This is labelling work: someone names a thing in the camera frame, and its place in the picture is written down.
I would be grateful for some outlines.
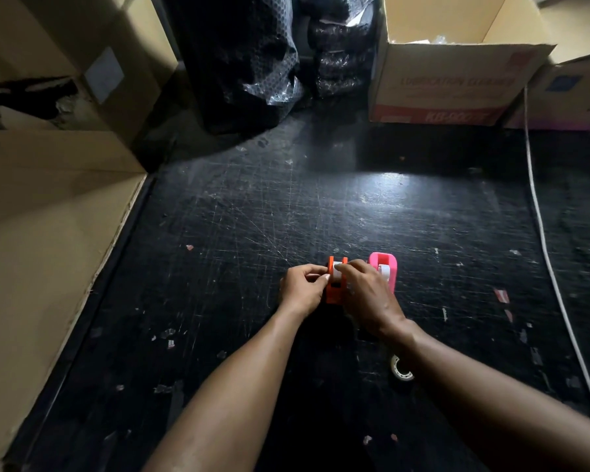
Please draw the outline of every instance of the black plastic bag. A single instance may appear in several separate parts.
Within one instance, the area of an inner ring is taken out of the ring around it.
[[[303,14],[315,19],[345,23],[374,0],[297,0]]]
[[[291,0],[164,0],[212,133],[276,126],[301,98]]]
[[[308,24],[308,45],[316,51],[363,51],[374,44],[376,5],[365,9],[361,22],[355,26],[323,23],[311,19]]]
[[[321,79],[315,81],[318,97],[338,96],[361,90],[369,81],[368,76],[351,76],[338,79]]]
[[[349,51],[324,51],[315,54],[315,67],[320,78],[339,78],[350,76],[366,76],[371,73],[374,63],[374,48],[362,53]]]

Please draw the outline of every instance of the white cable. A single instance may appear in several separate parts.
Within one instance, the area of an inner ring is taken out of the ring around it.
[[[581,354],[581,350],[579,349],[579,344],[577,343],[577,339],[574,336],[573,327],[570,324],[570,319],[568,318],[568,313],[566,312],[566,307],[564,306],[564,300],[562,299],[562,294],[559,292],[558,280],[555,278],[555,272],[553,271],[553,267],[551,266],[551,260],[549,258],[549,251],[546,247],[546,238],[544,236],[544,225],[542,223],[542,215],[540,214],[540,205],[537,202],[537,195],[535,193],[535,182],[533,177],[533,166],[531,164],[531,142],[529,142],[529,124],[528,124],[528,87],[525,86],[525,141],[527,143],[527,169],[529,174],[529,185],[531,187],[531,197],[533,197],[533,204],[535,207],[535,216],[537,218],[538,230],[540,231],[540,243],[542,244],[542,253],[544,254],[544,261],[546,262],[546,268],[549,270],[549,276],[551,277],[551,283],[553,284],[553,289],[555,290],[555,296],[558,298],[559,309],[562,311],[562,316],[564,317],[564,323],[566,324],[566,329],[568,330],[568,336],[570,336],[571,342],[573,343],[574,352],[577,355],[577,359],[579,360],[579,365],[581,366],[581,371],[583,372],[583,377],[586,380],[586,384],[588,385],[588,390],[590,391],[590,375],[588,373],[588,368],[586,367],[586,363],[583,360],[583,355]]]

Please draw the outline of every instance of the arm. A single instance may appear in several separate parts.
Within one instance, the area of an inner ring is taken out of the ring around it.
[[[488,467],[590,471],[589,418],[426,334],[364,261],[337,269],[352,285],[348,312],[406,363]]]
[[[143,472],[253,470],[293,339],[322,299],[326,271],[318,265],[288,270],[275,315],[208,376]]]

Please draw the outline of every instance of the finger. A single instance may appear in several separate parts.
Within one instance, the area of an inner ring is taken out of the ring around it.
[[[300,265],[298,267],[293,267],[292,269],[297,270],[298,272],[301,271],[304,275],[308,275],[310,273],[323,275],[324,273],[328,272],[328,267],[324,267],[322,265],[313,265],[312,263],[308,263],[307,265]]]
[[[330,281],[330,273],[326,273],[325,275],[321,275],[315,281],[315,286],[319,287],[319,291],[323,292],[323,289],[328,285]]]
[[[343,275],[345,275],[347,277],[348,281],[350,281],[350,280],[353,281],[359,275],[362,275],[362,273],[360,271],[355,269],[354,266],[349,263],[341,263],[340,265],[335,265],[334,268],[336,268]]]
[[[376,269],[374,267],[372,267],[369,263],[367,263],[366,261],[361,260],[361,259],[352,260],[351,262],[349,262],[349,264],[354,266],[354,268],[357,269],[361,273],[376,271]]]

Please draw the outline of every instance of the red label on box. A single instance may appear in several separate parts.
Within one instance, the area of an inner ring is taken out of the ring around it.
[[[470,124],[492,126],[505,111],[501,108],[424,109],[376,104],[371,121],[409,124]]]

